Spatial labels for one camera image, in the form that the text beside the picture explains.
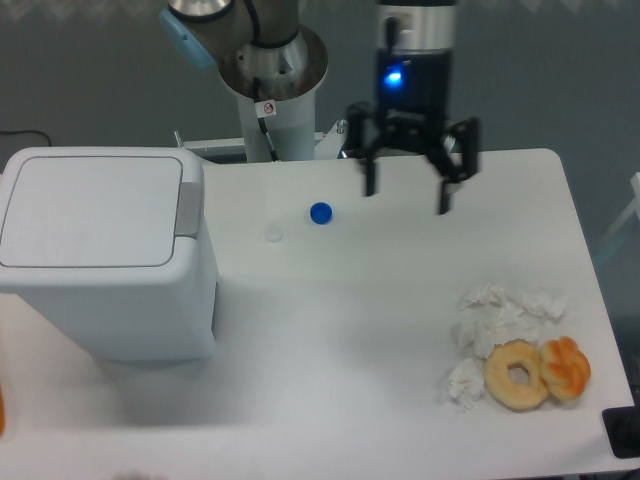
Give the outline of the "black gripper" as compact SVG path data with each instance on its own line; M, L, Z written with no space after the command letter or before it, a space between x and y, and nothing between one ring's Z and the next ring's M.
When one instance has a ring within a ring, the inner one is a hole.
M367 197L377 192L382 149L426 156L441 177L438 215L451 210L454 193L479 172L480 119L445 127L452 58L450 48L377 50L375 109L364 101L346 109L344 152L361 166Z

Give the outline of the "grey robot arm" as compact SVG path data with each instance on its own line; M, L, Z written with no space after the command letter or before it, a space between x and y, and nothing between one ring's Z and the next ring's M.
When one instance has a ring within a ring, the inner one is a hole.
M323 141L315 94L328 54L300 22L297 2L171 1L160 20L176 48L197 66L215 66L235 95L249 161L311 160L327 149L355 159L373 195L382 152L415 154L439 173L438 210L446 213L456 187L479 169L478 119L447 115L456 5L381 1L376 11L375 100L348 106Z

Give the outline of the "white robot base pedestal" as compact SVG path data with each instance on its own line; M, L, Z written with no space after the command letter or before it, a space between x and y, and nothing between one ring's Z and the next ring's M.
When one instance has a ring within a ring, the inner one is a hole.
M321 38L302 25L286 45L247 44L218 63L235 96L249 163L315 157L316 91L328 71Z

